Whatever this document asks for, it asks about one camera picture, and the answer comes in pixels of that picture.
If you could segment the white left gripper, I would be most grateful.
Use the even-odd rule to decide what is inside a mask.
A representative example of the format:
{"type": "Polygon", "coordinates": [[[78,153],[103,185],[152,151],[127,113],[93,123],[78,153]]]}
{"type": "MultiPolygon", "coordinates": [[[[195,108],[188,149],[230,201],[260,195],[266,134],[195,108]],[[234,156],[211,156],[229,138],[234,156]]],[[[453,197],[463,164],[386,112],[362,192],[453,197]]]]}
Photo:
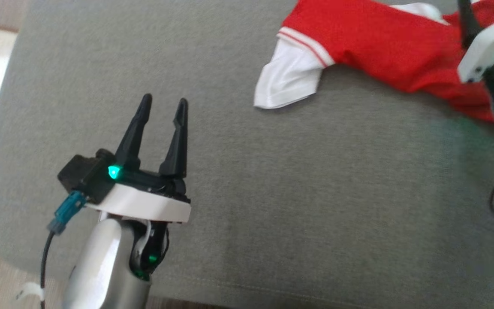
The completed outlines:
{"type": "Polygon", "coordinates": [[[150,221],[186,223],[191,204],[186,197],[188,151],[188,101],[181,98],[173,119],[175,131],[159,174],[138,170],[143,132],[149,121],[152,95],[145,94],[116,149],[116,164],[108,174],[114,186],[101,202],[88,202],[90,209],[111,215],[150,221]]]}

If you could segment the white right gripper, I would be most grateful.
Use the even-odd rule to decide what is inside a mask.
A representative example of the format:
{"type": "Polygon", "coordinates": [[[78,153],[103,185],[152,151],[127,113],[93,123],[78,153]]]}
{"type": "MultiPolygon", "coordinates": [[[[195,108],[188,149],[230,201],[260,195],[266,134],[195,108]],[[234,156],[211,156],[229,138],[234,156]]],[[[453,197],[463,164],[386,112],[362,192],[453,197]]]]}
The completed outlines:
{"type": "Polygon", "coordinates": [[[494,65],[494,23],[483,29],[471,0],[458,0],[458,15],[462,45],[468,49],[458,66],[459,80],[479,82],[484,70],[494,65]]]}

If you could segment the red jersey shirt white sleeves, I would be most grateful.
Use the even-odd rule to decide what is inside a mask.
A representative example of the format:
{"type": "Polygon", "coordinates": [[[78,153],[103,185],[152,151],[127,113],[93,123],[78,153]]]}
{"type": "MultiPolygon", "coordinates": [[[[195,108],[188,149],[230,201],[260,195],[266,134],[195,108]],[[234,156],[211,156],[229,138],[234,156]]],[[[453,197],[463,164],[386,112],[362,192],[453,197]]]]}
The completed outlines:
{"type": "Polygon", "coordinates": [[[429,3],[298,0],[282,22],[272,58],[259,76],[256,108],[282,108],[315,94],[325,68],[360,70],[404,93],[423,92],[468,117],[494,123],[483,83],[462,83],[459,11],[429,3]]]}

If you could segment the grey sofa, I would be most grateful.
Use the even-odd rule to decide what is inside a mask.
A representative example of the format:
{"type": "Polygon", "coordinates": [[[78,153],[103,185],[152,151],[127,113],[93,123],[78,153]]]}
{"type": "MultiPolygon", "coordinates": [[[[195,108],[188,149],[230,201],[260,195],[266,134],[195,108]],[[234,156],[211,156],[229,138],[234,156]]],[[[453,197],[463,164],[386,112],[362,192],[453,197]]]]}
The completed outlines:
{"type": "Polygon", "coordinates": [[[190,102],[190,221],[159,297],[237,308],[494,309],[494,127],[336,66],[273,111],[255,84],[296,0],[32,0],[0,94],[0,258],[39,280],[72,156],[143,94],[157,170],[190,102]]]}

